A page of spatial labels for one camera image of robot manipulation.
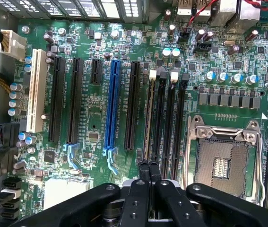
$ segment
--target black pcie slot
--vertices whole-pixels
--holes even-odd
[[[166,108],[165,130],[164,130],[163,158],[162,158],[162,165],[161,165],[162,179],[167,179],[168,157],[169,157],[169,150],[171,147],[171,138],[172,138],[172,132],[173,132],[174,99],[175,99],[175,87],[174,85],[171,85],[168,88],[168,93],[167,93],[167,108]]]
[[[144,131],[144,159],[149,159],[149,148],[150,148],[150,133],[153,118],[153,108],[154,108],[154,96],[155,96],[155,80],[151,80],[148,85],[148,95],[147,95],[147,119]]]
[[[160,138],[162,134],[161,129],[161,119],[163,117],[163,107],[164,107],[164,94],[165,94],[165,84],[166,79],[159,80],[158,88],[158,99],[157,99],[157,108],[156,108],[156,122],[155,122],[155,134],[154,134],[154,144],[153,144],[153,153],[152,160],[158,161],[159,149],[160,149]]]
[[[65,67],[66,60],[62,57],[55,57],[49,123],[49,142],[57,142],[60,137]]]
[[[102,61],[100,59],[92,59],[91,66],[91,83],[100,85],[102,77]]]
[[[183,106],[184,106],[184,96],[185,96],[186,86],[187,86],[187,83],[184,81],[182,81],[179,84],[177,115],[176,115],[176,125],[175,125],[175,135],[174,135],[174,149],[173,149],[172,169],[171,169],[171,177],[170,177],[172,180],[177,180],[180,143],[181,143]]]
[[[71,96],[69,109],[69,124],[67,143],[74,144],[78,142],[78,127],[81,108],[81,90],[84,63],[81,58],[73,59],[73,71],[71,77]]]
[[[135,128],[139,98],[140,62],[132,61],[130,71],[130,89],[128,99],[128,114],[126,120],[124,149],[134,149]]]

